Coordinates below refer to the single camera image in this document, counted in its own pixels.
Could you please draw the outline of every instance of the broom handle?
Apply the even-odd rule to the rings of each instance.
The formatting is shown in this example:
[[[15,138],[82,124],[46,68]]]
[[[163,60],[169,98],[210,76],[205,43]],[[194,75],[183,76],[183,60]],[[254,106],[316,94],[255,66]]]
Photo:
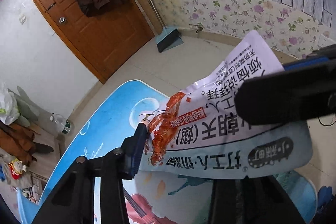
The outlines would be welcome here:
[[[160,21],[160,23],[161,23],[161,25],[162,25],[162,28],[164,28],[164,27],[165,27],[165,24],[163,23],[163,21],[162,21],[160,15],[159,15],[159,12],[156,10],[153,1],[152,1],[152,0],[149,0],[149,2],[150,2],[150,4],[151,4],[151,6],[152,6],[152,8],[153,8],[153,10],[154,10],[154,12],[155,12],[157,18],[159,19],[159,21]]]

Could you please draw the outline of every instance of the white plastic bag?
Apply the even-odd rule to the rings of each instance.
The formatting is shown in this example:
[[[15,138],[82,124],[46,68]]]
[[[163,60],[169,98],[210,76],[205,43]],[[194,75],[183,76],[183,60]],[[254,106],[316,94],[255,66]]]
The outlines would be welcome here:
[[[10,125],[19,117],[14,93],[9,92],[6,84],[0,80],[0,120],[6,125]]]
[[[250,126],[236,114],[234,97],[244,80],[283,70],[258,32],[249,32],[208,77],[161,102],[152,115],[143,112],[150,137],[140,169],[242,179],[306,164],[312,145],[305,121]]]

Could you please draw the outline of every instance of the black cable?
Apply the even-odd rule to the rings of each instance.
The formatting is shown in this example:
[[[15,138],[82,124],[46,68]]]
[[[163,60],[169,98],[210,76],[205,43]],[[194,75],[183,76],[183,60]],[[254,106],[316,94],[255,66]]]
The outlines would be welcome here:
[[[336,123],[336,121],[335,121],[335,122],[333,122],[333,123],[331,123],[331,124],[323,124],[323,123],[321,122],[321,120],[320,120],[320,117],[319,117],[319,122],[320,122],[320,124],[322,124],[324,127],[331,127],[331,126],[333,126],[333,125]]]

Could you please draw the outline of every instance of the broom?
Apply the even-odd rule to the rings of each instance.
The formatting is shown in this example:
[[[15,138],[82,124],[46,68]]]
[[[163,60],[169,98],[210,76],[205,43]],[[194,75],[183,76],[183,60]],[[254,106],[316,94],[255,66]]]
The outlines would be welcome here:
[[[155,37],[157,49],[159,50],[159,52],[162,52],[164,49],[171,46],[175,42],[177,45],[182,44],[183,42],[182,39],[179,37],[180,35],[179,31],[175,27],[166,27],[157,9],[155,8],[153,1],[149,0],[149,3],[162,25],[161,34]]]

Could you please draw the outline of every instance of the brown door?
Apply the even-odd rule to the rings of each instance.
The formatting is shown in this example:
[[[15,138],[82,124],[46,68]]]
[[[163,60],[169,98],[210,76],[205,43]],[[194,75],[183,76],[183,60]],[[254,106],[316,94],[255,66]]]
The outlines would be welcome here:
[[[76,56],[105,82],[153,33],[134,0],[86,17],[76,0],[34,0]]]

